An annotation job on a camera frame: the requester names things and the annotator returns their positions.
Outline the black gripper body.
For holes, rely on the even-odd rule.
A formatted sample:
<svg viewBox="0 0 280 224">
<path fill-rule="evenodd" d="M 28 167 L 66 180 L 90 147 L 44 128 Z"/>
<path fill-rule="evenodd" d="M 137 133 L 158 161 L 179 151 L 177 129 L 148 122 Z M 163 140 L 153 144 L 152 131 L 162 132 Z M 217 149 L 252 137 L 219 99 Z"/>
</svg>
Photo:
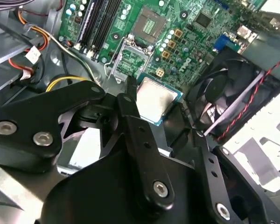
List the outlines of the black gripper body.
<svg viewBox="0 0 280 224">
<path fill-rule="evenodd" d="M 165 212 L 142 208 L 125 152 L 109 155 L 59 182 L 41 214 L 43 224 L 212 224 L 191 166 L 162 158 L 173 190 Z"/>
</svg>

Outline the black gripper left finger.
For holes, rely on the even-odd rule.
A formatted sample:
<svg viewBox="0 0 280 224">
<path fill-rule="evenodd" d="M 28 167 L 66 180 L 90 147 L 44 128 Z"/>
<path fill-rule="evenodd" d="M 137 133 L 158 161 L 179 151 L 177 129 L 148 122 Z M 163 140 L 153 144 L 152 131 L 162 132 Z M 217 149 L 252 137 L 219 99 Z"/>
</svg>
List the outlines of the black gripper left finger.
<svg viewBox="0 0 280 224">
<path fill-rule="evenodd" d="M 91 81 L 0 107 L 0 165 L 25 173 L 45 173 L 57 162 L 63 143 L 93 124 L 103 131 L 103 148 L 118 140 L 127 152 L 133 189 L 142 207 L 163 212 L 174 191 L 149 123 L 128 94 L 112 96 Z"/>
</svg>

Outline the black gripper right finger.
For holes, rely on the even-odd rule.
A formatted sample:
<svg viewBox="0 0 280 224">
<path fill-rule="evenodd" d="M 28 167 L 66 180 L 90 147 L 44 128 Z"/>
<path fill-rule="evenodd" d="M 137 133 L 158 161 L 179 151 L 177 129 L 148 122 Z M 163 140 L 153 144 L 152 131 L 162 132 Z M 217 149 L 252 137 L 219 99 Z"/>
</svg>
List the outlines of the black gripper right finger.
<svg viewBox="0 0 280 224">
<path fill-rule="evenodd" d="M 208 215 L 217 224 L 280 224 L 280 210 L 224 147 L 209 148 L 182 103 L 164 119 L 171 156 L 193 166 Z"/>
</svg>

